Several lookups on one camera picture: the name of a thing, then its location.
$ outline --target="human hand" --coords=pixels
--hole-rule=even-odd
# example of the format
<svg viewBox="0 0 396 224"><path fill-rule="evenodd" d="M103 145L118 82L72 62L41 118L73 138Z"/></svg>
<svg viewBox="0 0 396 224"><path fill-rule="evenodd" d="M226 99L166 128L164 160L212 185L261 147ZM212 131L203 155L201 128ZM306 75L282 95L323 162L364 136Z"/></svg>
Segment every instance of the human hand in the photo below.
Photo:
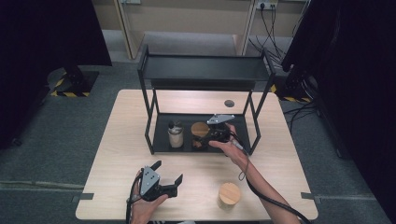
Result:
<svg viewBox="0 0 396 224"><path fill-rule="evenodd" d="M232 124L226 123L226 125L230 128L230 131L236 134L235 127ZM233 136L230 137L230 141L226 143L222 143L219 141L209 141L209 145L212 147L220 148L224 154L231 159L233 163L238 165L241 169L245 169L247 162L247 156L244 153L244 150L238 148L233 141Z"/></svg>
<svg viewBox="0 0 396 224"><path fill-rule="evenodd" d="M139 195L139 185L136 184L134 186L134 194ZM152 201L152 202L147 202L143 199L140 199L136 201L135 203L132 204L133 207L133 215L132 215L132 224L147 224L154 213L154 211L157 209L158 206L160 206L166 199L168 198L168 195L164 194L160 196L158 199Z"/></svg>

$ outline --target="yellow and black hazard tape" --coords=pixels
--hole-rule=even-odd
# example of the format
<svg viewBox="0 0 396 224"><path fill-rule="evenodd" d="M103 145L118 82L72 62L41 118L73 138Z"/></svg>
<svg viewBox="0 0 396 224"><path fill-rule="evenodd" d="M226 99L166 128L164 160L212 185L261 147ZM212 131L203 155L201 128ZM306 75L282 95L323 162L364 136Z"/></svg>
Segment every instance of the yellow and black hazard tape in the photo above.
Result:
<svg viewBox="0 0 396 224"><path fill-rule="evenodd" d="M64 84L64 79L66 78L66 73L64 73L59 79L59 81L56 83L54 91L50 94L51 96L66 96L66 97L87 97L90 95L89 92L84 91L57 91L57 88L59 88L62 84Z"/></svg>
<svg viewBox="0 0 396 224"><path fill-rule="evenodd" d="M278 94L276 94L276 85L275 84L271 86L271 92L273 92L280 101L311 102L311 99L309 99L308 97L295 98L292 96L279 96Z"/></svg>

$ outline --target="person's right hand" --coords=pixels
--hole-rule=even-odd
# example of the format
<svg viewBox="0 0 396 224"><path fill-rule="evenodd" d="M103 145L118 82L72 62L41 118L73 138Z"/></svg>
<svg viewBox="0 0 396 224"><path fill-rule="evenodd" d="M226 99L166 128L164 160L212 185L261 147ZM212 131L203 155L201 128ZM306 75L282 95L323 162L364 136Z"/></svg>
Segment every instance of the person's right hand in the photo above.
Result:
<svg viewBox="0 0 396 224"><path fill-rule="evenodd" d="M226 123L230 128L231 132L236 134L235 127L232 124ZM242 149L239 149L236 145L233 144L233 137L231 136L230 141L226 143L222 143L219 141L209 141L209 145L212 147L220 148L224 154L231 159L233 163L238 165L241 169L245 167L244 165L247 162L247 156L244 154Z"/></svg>

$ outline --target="forearm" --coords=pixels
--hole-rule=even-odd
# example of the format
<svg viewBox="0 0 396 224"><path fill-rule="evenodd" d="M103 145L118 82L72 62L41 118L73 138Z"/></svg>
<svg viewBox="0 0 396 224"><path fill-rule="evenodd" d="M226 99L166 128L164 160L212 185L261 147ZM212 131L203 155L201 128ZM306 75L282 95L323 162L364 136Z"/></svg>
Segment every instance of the forearm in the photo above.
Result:
<svg viewBox="0 0 396 224"><path fill-rule="evenodd" d="M256 167L251 162L248 162L246 157L238 160L236 164L243 172L246 172L247 180L259 193L275 201L289 205L288 202L264 179ZM300 223L297 216L289 211L272 203L268 203L264 199L260 200L274 223Z"/></svg>

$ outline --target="person's left hand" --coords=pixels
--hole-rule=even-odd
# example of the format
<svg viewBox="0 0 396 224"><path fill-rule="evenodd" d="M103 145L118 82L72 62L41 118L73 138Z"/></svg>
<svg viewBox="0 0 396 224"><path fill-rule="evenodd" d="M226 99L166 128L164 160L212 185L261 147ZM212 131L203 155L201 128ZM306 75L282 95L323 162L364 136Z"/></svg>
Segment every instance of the person's left hand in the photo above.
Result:
<svg viewBox="0 0 396 224"><path fill-rule="evenodd" d="M138 195L139 194L139 184L136 184L134 186L134 194ZM168 198L168 195L164 194L160 196L158 199L152 202L147 202L144 201L143 199L138 200L137 202L133 203L133 218L131 220L131 223L133 224L147 224L154 213L154 211L157 209L160 204L162 204L166 199Z"/></svg>

